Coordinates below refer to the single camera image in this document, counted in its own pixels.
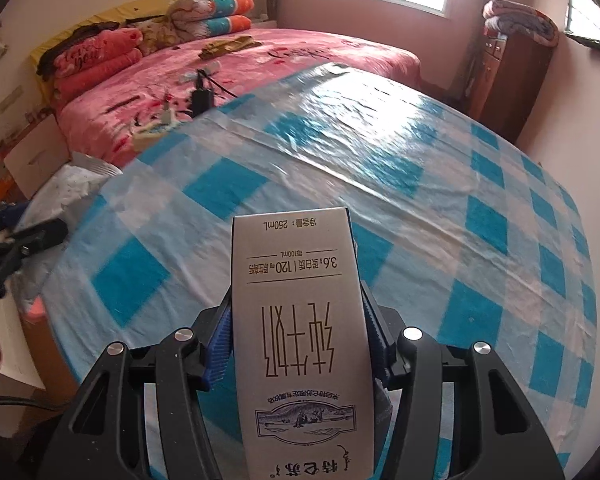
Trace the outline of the white tube on bed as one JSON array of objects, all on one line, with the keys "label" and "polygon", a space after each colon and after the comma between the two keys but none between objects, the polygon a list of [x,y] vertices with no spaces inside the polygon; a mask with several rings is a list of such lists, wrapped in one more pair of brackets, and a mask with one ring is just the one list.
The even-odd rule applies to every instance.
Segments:
[{"label": "white tube on bed", "polygon": [[197,68],[194,72],[185,73],[178,77],[178,84],[187,84],[191,81],[196,81],[199,76],[210,78],[221,69],[219,61],[213,61],[205,66]]}]

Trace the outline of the orange plastic bucket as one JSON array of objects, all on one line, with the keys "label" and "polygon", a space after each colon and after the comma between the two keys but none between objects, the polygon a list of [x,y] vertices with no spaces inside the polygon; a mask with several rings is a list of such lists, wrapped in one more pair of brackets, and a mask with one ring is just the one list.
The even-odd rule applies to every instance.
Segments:
[{"label": "orange plastic bucket", "polygon": [[43,322],[46,320],[45,304],[41,296],[36,296],[30,305],[29,310],[23,315],[23,318],[31,324]]}]

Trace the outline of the white bedside cabinet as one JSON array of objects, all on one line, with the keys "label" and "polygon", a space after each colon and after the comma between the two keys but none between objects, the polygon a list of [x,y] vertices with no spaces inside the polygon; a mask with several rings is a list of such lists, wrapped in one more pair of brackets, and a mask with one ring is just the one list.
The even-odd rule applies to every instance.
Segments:
[{"label": "white bedside cabinet", "polygon": [[0,142],[0,202],[30,200],[70,160],[54,115]]}]

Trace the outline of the olive cloth on bed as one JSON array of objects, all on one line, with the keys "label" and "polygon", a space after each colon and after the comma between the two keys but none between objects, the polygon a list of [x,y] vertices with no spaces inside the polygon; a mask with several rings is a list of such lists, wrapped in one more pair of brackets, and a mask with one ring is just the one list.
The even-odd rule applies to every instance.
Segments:
[{"label": "olive cloth on bed", "polygon": [[233,39],[212,41],[206,44],[198,54],[202,60],[213,60],[221,56],[239,52],[242,50],[261,47],[260,41],[254,40],[251,36],[239,36]]}]

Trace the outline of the pink floral bed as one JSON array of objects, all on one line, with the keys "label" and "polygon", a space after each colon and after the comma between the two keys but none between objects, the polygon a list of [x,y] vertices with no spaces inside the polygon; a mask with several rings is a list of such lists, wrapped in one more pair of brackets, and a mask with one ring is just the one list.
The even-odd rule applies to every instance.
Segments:
[{"label": "pink floral bed", "polygon": [[330,32],[288,28],[253,28],[245,32],[261,47],[230,53],[216,60],[198,58],[207,39],[180,44],[142,58],[74,100],[58,106],[56,120],[68,149],[110,162],[119,168],[137,152],[132,149],[135,128],[158,120],[170,106],[179,122],[195,81],[178,84],[178,77],[213,61],[221,69],[211,78],[214,104],[283,79],[305,68],[328,62],[349,65],[412,88],[419,88],[420,59],[416,54],[386,44]]}]

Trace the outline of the black power adapter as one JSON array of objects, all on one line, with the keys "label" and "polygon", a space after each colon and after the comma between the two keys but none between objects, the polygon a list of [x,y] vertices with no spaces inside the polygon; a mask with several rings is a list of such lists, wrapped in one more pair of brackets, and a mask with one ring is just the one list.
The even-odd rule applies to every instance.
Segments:
[{"label": "black power adapter", "polygon": [[195,89],[190,95],[189,111],[197,117],[214,107],[214,93],[209,88]]}]

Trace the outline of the folded pink blanket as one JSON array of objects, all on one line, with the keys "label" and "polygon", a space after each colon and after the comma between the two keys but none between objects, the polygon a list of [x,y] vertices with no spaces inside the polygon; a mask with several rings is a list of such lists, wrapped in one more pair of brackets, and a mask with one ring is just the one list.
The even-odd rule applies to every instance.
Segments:
[{"label": "folded pink blanket", "polygon": [[54,98],[68,103],[140,61],[143,34],[137,28],[103,30],[54,59]]}]

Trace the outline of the yellow headboard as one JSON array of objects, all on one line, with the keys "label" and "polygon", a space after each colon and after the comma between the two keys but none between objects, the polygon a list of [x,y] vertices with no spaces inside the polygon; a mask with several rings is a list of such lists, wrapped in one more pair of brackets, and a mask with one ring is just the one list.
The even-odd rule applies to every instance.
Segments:
[{"label": "yellow headboard", "polygon": [[30,53],[31,64],[34,70],[38,70],[38,63],[41,61],[43,54],[66,40],[71,34],[82,26],[91,26],[99,23],[116,22],[125,24],[131,20],[148,20],[151,16],[163,15],[166,9],[175,0],[133,0],[131,2],[122,3],[120,6],[114,6],[106,11],[99,12],[95,15],[80,21],[78,24],[70,26],[68,29],[46,40]]}]

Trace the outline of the brown wooden cabinet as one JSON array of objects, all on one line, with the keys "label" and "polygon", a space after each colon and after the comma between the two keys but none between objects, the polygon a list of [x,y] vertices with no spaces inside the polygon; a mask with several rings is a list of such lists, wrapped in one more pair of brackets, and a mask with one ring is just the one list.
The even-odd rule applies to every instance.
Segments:
[{"label": "brown wooden cabinet", "polygon": [[521,32],[484,34],[468,88],[466,114],[516,144],[544,82],[554,49]]}]

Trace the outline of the rolled colourful quilt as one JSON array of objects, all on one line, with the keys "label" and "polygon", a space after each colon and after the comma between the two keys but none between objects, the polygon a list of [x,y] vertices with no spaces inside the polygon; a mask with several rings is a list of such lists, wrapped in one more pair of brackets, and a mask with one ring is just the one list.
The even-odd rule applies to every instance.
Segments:
[{"label": "rolled colourful quilt", "polygon": [[253,8],[253,0],[176,0],[166,18],[187,42],[250,29]]}]

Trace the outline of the folded quilt on cabinet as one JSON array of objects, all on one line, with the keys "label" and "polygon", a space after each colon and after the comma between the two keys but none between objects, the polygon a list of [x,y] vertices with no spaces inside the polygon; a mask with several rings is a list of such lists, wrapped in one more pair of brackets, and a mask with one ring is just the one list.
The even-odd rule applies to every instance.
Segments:
[{"label": "folded quilt on cabinet", "polygon": [[482,16],[486,29],[506,36],[523,34],[543,47],[558,45],[557,25],[532,6],[510,0],[490,0],[484,5]]}]

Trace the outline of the white milk carton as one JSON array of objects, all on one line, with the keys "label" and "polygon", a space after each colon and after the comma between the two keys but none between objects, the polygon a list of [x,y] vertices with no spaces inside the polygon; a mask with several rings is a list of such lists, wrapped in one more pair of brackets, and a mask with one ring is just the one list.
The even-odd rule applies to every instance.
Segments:
[{"label": "white milk carton", "polygon": [[347,209],[233,221],[240,429],[253,479],[368,479],[374,383]]}]

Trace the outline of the cream power strip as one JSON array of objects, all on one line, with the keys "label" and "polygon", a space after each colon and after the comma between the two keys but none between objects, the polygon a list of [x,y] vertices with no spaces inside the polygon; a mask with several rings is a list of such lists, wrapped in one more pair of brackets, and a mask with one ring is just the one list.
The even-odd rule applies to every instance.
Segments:
[{"label": "cream power strip", "polygon": [[131,133],[133,151],[143,153],[163,139],[174,127],[175,122],[163,124],[155,120],[147,125],[135,128]]}]

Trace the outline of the blue white checkered tablecloth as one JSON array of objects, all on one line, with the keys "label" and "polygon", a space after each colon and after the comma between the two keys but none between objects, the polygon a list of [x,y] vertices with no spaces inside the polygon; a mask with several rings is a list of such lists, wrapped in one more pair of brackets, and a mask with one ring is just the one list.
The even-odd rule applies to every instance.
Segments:
[{"label": "blue white checkered tablecloth", "polygon": [[375,299],[444,344],[492,344],[567,463],[590,397],[596,295],[580,212],[523,152],[434,99],[322,65],[176,127],[109,180],[42,298],[84,377],[230,284],[238,214],[345,206]]}]

